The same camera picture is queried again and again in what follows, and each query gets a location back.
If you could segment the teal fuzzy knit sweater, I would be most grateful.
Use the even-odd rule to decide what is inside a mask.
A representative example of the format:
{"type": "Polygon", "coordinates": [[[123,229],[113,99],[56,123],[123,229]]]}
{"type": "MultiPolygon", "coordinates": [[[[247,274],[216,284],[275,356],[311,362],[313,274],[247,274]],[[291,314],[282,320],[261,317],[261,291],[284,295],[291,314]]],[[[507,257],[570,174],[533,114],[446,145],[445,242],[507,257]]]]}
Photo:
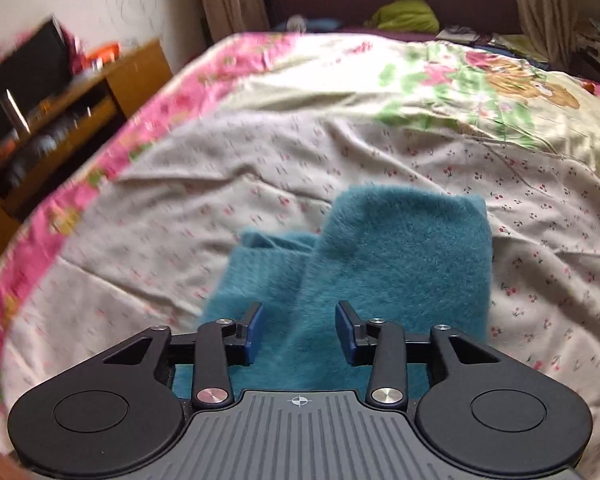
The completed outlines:
{"type": "Polygon", "coordinates": [[[482,198],[357,186],[337,197],[318,233],[243,232],[204,319],[239,318],[262,304],[257,359],[230,370],[236,391],[364,391],[370,372],[343,355],[338,302],[412,334],[448,324],[481,340],[491,266],[482,198]]]}

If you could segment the cherry print bed sheet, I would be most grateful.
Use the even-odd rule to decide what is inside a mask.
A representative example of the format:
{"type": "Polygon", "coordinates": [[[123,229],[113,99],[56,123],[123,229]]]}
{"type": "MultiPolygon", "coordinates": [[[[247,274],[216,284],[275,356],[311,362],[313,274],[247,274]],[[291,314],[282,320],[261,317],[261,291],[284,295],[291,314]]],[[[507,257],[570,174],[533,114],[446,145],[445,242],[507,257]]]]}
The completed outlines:
{"type": "Polygon", "coordinates": [[[594,432],[583,472],[600,479],[600,167],[449,130],[248,113],[193,122],[95,165],[42,211],[67,232],[9,327],[6,405],[150,321],[200,317],[245,228],[315,230],[362,183],[477,194],[495,236],[490,336],[580,391],[594,432]]]}

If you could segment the wooden TV cabinet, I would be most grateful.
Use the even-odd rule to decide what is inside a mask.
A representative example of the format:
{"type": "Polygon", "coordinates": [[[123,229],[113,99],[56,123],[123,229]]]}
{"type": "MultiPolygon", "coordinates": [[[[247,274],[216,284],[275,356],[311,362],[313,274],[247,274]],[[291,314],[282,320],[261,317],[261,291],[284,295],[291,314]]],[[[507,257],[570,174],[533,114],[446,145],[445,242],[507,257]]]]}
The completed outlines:
{"type": "Polygon", "coordinates": [[[30,115],[28,133],[0,149],[0,180],[32,142],[59,138],[8,191],[0,187],[0,257],[17,229],[42,199],[68,179],[172,78],[160,40],[123,53],[84,75],[30,115]]]}

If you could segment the pink floral quilt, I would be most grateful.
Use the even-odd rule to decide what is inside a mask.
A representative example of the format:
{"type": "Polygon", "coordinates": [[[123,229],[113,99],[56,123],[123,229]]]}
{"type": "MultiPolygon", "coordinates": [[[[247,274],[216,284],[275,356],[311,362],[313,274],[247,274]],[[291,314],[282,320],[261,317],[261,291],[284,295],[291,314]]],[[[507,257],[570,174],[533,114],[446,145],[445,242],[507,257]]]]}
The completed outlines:
{"type": "MultiPolygon", "coordinates": [[[[193,122],[248,113],[449,130],[550,154],[564,148],[600,167],[600,87],[576,77],[448,42],[335,34],[232,37],[174,76],[15,236],[0,261],[0,369],[9,327],[68,238],[42,228],[42,211],[55,196],[95,165],[121,174],[125,151],[193,122]]],[[[0,422],[6,406],[0,371],[0,422]]]]}

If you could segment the orange red toy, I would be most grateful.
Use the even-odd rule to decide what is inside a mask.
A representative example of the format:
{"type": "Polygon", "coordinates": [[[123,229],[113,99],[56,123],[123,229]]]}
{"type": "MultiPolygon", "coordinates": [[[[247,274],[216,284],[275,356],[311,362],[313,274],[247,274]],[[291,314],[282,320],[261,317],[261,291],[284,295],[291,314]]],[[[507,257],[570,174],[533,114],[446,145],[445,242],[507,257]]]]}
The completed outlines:
{"type": "Polygon", "coordinates": [[[79,63],[76,66],[76,73],[82,73],[84,70],[99,70],[102,66],[117,61],[120,58],[122,45],[120,42],[108,42],[108,44],[102,44],[97,48],[82,52],[79,57],[79,63]]]}

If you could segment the green pillow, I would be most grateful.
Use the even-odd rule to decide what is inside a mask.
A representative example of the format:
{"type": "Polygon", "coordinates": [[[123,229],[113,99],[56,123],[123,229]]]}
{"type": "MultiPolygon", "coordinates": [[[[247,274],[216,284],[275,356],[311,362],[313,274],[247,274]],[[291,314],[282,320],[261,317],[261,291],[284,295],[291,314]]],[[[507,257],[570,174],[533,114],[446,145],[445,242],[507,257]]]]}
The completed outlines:
{"type": "Polygon", "coordinates": [[[381,6],[364,25],[388,32],[440,32],[440,22],[425,0],[393,1],[381,6]]]}

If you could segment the black television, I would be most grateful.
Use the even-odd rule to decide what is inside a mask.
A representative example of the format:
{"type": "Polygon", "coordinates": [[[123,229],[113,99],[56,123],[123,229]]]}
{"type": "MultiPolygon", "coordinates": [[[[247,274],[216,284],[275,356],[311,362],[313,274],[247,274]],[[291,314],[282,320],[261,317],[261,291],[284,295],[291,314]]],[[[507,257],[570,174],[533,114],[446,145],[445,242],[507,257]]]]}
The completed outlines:
{"type": "Polygon", "coordinates": [[[72,79],[69,40],[58,21],[47,20],[0,63],[0,142],[12,130],[1,98],[9,91],[23,114],[67,87],[72,79]]]}

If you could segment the cluttered nightstand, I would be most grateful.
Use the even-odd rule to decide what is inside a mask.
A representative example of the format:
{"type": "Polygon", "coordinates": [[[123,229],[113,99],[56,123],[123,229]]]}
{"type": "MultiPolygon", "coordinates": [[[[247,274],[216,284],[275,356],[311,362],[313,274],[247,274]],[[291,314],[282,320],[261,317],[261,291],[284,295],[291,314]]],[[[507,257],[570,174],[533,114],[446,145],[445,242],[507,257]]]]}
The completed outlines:
{"type": "Polygon", "coordinates": [[[600,84],[600,22],[592,18],[580,18],[576,38],[572,69],[579,76],[600,84]]]}

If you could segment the beige right curtain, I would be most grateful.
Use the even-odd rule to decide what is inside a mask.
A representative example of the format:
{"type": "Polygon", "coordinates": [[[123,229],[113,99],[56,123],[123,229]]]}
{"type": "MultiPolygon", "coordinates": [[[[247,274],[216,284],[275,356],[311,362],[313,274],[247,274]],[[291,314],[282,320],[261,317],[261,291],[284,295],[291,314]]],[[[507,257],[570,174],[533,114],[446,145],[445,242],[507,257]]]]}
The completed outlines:
{"type": "Polygon", "coordinates": [[[569,67],[576,48],[578,12],[573,0],[516,0],[524,34],[555,70],[569,67]]]}

